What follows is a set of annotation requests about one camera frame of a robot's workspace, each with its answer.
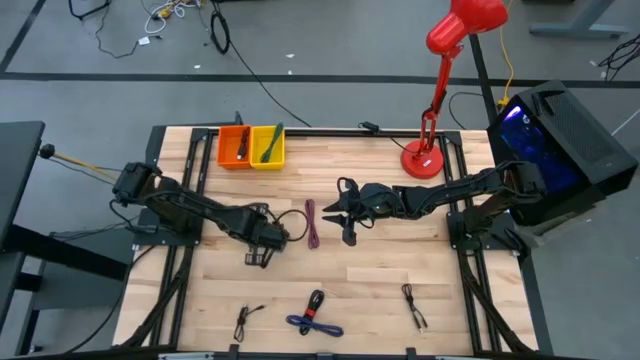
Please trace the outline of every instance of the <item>yellow container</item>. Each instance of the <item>yellow container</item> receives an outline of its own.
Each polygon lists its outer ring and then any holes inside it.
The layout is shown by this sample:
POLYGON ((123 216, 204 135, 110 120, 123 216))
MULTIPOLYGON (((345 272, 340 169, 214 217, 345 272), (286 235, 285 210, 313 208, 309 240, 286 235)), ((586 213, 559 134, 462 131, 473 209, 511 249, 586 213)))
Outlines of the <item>yellow container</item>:
POLYGON ((260 159, 262 154, 271 145, 273 134, 276 132, 275 126, 252 126, 251 127, 251 157, 249 163, 251 167, 257 170, 280 170, 284 167, 284 137, 285 129, 282 129, 282 134, 278 136, 273 150, 271 151, 271 157, 269 162, 262 163, 260 159))

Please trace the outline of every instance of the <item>wooden tabletop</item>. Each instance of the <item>wooden tabletop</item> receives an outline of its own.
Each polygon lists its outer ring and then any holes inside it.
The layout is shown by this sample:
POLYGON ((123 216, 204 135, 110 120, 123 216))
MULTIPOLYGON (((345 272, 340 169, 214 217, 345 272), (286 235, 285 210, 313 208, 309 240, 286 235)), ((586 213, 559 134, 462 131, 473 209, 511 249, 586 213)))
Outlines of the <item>wooden tabletop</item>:
MULTIPOLYGON (((158 161, 166 176, 182 178, 190 134, 188 127, 167 128, 158 161)), ((486 133, 461 135, 468 172, 492 167, 486 133)), ((276 215, 291 208, 303 210, 305 199, 314 199, 320 247, 309 250, 305 238, 274 255, 267 269, 249 267, 244 265, 247 246, 205 222, 191 268, 179 350, 227 351, 243 304, 264 304, 264 310, 250 315, 240 351, 404 354, 405 348, 415 347, 418 354, 471 354, 458 260, 449 246, 445 221, 448 207, 418 221, 389 219, 376 222, 371 230, 358 227, 355 247, 341 241, 339 226, 320 218, 322 208, 338 199, 340 176, 361 186, 434 186, 444 182, 442 174, 430 180, 409 177, 400 165, 401 149, 385 138, 289 136, 286 152, 282 171, 226 171, 215 165, 214 142, 205 195, 225 204, 267 202, 276 215), (413 284, 415 304, 429 324, 424 334, 417 331, 400 290, 404 283, 413 284), (285 322, 287 315, 304 312, 315 289, 327 297, 315 320, 341 326, 343 337, 314 331, 303 337, 285 322)), ((298 215, 282 222, 292 236, 302 233, 305 225, 298 215)), ((166 252, 154 249, 132 270, 114 344, 127 339, 156 302, 166 252)), ((520 338, 536 348, 517 259, 498 250, 486 251, 485 258, 496 307, 520 338)), ((485 318, 476 305, 483 345, 489 349, 485 318)), ((164 342, 172 311, 170 304, 164 342)))

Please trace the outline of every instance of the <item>red cable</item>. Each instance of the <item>red cable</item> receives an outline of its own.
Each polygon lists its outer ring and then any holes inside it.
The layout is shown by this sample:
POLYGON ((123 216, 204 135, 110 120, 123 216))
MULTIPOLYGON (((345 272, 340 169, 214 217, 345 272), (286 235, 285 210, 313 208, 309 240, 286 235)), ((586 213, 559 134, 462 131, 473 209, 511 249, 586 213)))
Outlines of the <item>red cable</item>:
POLYGON ((307 213, 309 219, 309 249, 316 249, 320 246, 320 238, 318 238, 318 231, 316 230, 315 218, 316 203, 313 199, 307 199, 304 202, 304 211, 307 213))

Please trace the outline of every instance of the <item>concrete floor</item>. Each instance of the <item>concrete floor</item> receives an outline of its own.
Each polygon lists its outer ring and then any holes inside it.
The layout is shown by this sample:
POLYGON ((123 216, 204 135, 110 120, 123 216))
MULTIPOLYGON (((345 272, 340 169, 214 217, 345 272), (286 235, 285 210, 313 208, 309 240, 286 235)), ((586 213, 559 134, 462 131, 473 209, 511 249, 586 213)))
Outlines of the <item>concrete floor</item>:
MULTIPOLYGON (((77 11, 102 0, 76 0, 77 11)), ((527 5, 515 1, 505 42, 517 79, 600 80, 590 61, 605 58, 620 41, 577 41, 529 35, 533 21, 569 19, 575 5, 527 5)), ((36 0, 0 0, 0 57, 9 48, 36 0)), ((428 29, 448 9, 446 0, 262 0, 223 3, 232 37, 258 74, 437 76, 439 59, 424 46, 428 29)), ((210 8, 203 11, 208 23, 210 8)), ((640 31, 640 3, 618 0, 601 21, 640 31)), ((218 54, 208 42, 198 14, 172 17, 162 41, 115 60, 97 50, 93 36, 101 14, 80 23, 66 1, 48 0, 7 71, 16 73, 247 74, 231 52, 218 54)), ((103 45, 126 52, 144 35, 146 14, 138 1, 115 0, 100 33, 103 45)), ((480 36, 489 76, 508 77, 497 31, 480 36)), ((471 51, 456 60, 452 76, 477 78, 471 51)), ((640 80, 640 61, 618 80, 640 80)), ((314 126, 351 127, 368 120, 384 127, 417 127, 433 85, 362 83, 268 83, 273 95, 314 126)), ((511 94, 522 89, 512 88, 511 94)), ((451 86, 479 92, 475 86, 451 86)), ((493 88, 496 99, 502 88, 493 88)), ((638 108, 633 89, 572 89, 609 130, 638 108)), ((255 83, 144 81, 0 80, 0 121, 42 120, 44 141, 58 151, 103 166, 142 160, 149 131, 158 124, 229 121, 239 110, 245 122, 271 124, 295 120, 279 109, 255 83)), ((487 126, 479 97, 458 97, 454 111, 470 129, 487 126)), ((439 128, 457 128, 444 112, 439 128)), ((640 157, 640 120, 617 139, 640 157)), ((553 349, 558 355, 630 359, 640 352, 640 243, 637 233, 640 183, 573 221, 555 239, 535 249, 533 259, 553 349)), ((116 221, 106 204, 110 189, 46 161, 37 161, 16 222, 37 231, 100 228, 116 221)), ((28 294, 17 294, 24 300, 28 294)), ((0 338, 0 356, 11 355, 21 324, 12 306, 0 338)), ((47 311, 35 341, 47 352, 66 350, 91 333, 108 309, 47 311)), ((84 349, 110 345, 115 321, 84 349)))

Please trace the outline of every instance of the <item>orange container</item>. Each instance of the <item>orange container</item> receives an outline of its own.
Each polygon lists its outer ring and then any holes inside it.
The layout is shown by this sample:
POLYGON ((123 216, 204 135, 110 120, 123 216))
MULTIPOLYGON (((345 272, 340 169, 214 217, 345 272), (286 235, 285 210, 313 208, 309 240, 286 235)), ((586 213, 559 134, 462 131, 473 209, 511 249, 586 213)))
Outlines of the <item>orange container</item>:
POLYGON ((227 170, 250 169, 251 126, 222 126, 218 132, 218 158, 216 162, 227 170), (247 151, 242 159, 238 159, 238 149, 242 136, 247 131, 247 151))

